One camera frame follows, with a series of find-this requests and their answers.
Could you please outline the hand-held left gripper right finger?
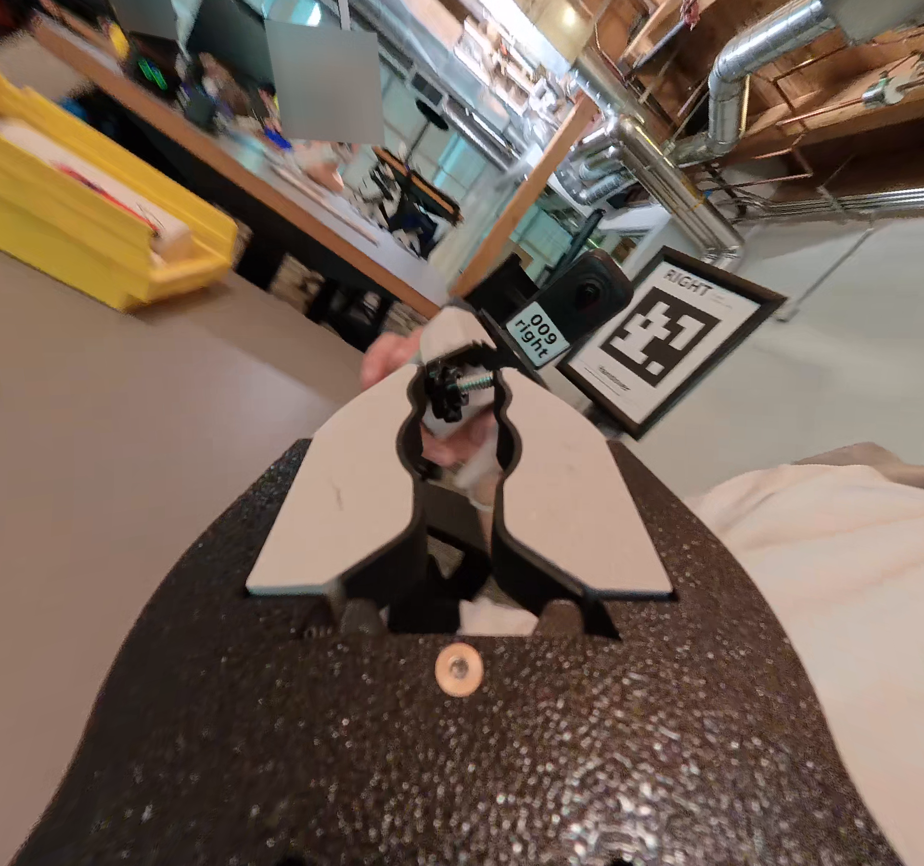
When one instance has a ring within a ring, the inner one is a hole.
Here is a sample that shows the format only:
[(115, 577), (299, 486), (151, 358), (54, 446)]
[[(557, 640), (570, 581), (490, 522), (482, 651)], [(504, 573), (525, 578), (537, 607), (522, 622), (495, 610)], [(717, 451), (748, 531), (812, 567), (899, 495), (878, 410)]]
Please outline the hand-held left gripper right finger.
[(673, 586), (606, 438), (549, 390), (498, 372), (497, 583), (522, 605), (660, 599)]

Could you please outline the person's right hand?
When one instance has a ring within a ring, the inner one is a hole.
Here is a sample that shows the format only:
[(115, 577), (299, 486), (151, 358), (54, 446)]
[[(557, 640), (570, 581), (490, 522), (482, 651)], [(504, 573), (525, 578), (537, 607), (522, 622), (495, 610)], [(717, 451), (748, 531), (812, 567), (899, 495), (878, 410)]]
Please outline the person's right hand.
[[(378, 384), (414, 360), (422, 328), (407, 336), (385, 332), (364, 353), (359, 371), (361, 391)], [(485, 521), (491, 519), (501, 469), (497, 460), (498, 429), (488, 410), (473, 417), (448, 435), (422, 428), (424, 458), (444, 469), (457, 468), (454, 487)]]

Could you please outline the black clock with green display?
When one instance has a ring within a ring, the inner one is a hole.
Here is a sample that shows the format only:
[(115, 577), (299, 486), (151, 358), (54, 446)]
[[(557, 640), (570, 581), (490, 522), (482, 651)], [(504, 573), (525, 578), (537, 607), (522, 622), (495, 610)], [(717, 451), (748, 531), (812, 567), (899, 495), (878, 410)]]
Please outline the black clock with green display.
[(180, 78), (175, 70), (163, 68), (155, 60), (136, 56), (129, 61), (131, 79), (151, 95), (167, 103), (177, 99)]

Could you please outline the grey desk with wooden edge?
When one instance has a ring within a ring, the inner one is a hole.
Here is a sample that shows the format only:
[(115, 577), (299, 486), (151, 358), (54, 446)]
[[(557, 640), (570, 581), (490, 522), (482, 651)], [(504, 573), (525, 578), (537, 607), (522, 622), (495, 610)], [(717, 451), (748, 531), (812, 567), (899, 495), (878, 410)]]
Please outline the grey desk with wooden edge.
[(230, 189), (229, 214), (252, 229), (236, 267), (243, 279), (268, 289), (288, 255), (324, 279), (386, 295), (423, 318), (447, 302), (445, 279), (432, 265), (366, 222), (348, 202), (306, 192), (283, 178), (256, 138), (202, 132), (124, 75), (115, 58), (93, 41), (52, 18), (35, 15), (31, 30), (47, 51), (171, 142), (170, 153), (194, 157), (191, 179), (200, 181), (206, 167), (211, 185)]

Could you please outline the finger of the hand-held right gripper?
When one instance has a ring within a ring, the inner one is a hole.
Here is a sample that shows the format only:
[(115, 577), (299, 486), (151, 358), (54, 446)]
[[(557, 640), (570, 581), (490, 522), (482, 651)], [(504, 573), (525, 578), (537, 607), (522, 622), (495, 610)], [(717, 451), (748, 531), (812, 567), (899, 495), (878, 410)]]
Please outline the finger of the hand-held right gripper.
[(445, 306), (424, 326), (417, 364), (447, 364), (465, 374), (493, 373), (504, 367), (524, 374), (538, 372), (490, 314), (468, 306)]

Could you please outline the framed marker poster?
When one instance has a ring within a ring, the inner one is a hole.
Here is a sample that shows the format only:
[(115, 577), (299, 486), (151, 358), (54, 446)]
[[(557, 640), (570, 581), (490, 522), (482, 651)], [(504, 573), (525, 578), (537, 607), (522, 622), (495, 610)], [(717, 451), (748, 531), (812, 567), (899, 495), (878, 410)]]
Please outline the framed marker poster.
[(664, 245), (632, 279), (628, 307), (556, 365), (639, 441), (787, 298)]

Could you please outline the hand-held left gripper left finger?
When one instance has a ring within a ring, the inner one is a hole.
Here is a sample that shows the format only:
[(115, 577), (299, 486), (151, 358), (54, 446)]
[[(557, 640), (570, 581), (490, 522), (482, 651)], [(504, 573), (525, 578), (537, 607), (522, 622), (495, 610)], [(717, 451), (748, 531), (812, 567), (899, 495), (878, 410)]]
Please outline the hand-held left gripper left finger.
[(422, 372), (395, 372), (311, 439), (249, 572), (252, 596), (401, 600), (426, 577)]

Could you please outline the yellow plastic bin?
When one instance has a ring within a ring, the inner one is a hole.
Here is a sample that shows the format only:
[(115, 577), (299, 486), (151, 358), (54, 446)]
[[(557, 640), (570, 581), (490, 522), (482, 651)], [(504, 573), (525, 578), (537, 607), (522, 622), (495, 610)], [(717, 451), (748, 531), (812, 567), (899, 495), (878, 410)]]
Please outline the yellow plastic bin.
[(3, 252), (119, 311), (230, 269), (230, 216), (34, 90), (1, 91)]

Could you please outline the black knob with metal screw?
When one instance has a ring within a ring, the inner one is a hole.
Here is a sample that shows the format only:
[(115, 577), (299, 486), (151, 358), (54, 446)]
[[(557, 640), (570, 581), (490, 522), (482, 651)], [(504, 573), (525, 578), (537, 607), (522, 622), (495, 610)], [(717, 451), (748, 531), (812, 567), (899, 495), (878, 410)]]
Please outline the black knob with metal screw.
[(460, 366), (434, 362), (424, 367), (424, 391), (433, 419), (459, 423), (465, 416), (471, 396), (494, 386), (492, 372), (465, 375)]

